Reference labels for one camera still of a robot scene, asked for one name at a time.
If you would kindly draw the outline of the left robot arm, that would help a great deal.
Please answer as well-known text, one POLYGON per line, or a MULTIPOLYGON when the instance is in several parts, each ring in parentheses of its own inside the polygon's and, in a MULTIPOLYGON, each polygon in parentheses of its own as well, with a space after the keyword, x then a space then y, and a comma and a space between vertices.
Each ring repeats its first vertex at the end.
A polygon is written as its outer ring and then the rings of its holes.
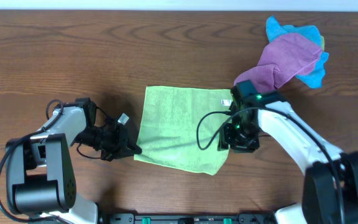
POLYGON ((100 108, 89 98, 56 102, 41 128, 6 144, 2 163, 10 218, 26 223, 112 223, 113 217, 97 203, 77 193, 69 149, 73 144, 92 147, 102 161, 141 154, 125 127, 129 118, 107 116, 105 125, 96 126, 100 108))

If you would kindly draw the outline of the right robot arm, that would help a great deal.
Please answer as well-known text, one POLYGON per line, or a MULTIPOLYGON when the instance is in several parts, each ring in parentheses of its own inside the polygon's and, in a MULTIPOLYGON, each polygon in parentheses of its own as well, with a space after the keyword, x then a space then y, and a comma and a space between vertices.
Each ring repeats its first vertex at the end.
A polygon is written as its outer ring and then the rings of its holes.
POLYGON ((229 118, 219 149, 254 152, 259 133, 281 145, 304 175, 300 203, 278 209, 275 223, 358 223, 358 152, 327 142, 277 92, 238 94, 223 100, 229 118))

